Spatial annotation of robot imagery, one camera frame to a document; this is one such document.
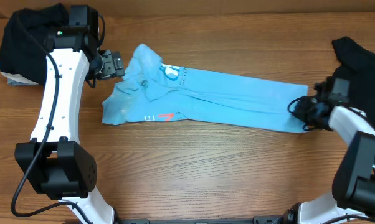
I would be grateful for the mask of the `light blue t-shirt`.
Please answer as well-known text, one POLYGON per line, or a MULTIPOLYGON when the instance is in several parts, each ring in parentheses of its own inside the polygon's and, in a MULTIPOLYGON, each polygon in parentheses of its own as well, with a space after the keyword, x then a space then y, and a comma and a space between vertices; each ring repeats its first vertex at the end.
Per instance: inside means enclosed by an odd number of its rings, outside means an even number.
POLYGON ((190 119, 301 133, 303 122, 287 106, 307 91, 306 85, 166 65, 140 44, 123 81, 102 103, 102 123, 190 119))

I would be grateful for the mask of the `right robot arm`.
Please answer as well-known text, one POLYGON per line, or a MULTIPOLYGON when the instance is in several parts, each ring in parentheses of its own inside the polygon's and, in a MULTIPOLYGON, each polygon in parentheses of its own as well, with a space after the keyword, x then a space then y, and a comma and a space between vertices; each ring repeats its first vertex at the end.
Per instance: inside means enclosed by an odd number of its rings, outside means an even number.
POLYGON ((349 105, 350 82, 336 78, 314 86, 313 96, 292 101, 303 129, 334 131, 347 145, 331 191, 297 203, 277 223, 375 223, 375 126, 366 113, 349 105))

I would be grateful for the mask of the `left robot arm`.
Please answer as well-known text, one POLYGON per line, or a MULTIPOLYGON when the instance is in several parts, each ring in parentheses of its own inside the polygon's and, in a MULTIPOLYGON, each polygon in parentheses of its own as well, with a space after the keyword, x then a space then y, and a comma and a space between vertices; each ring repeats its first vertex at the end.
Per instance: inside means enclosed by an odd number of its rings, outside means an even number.
POLYGON ((15 159, 38 194, 65 205, 80 223, 120 223, 116 210, 97 189, 97 164, 81 145, 78 116, 84 84, 125 74, 121 55, 102 50, 105 21, 87 5, 73 5, 69 23, 49 32, 41 45, 47 73, 39 118, 15 159))

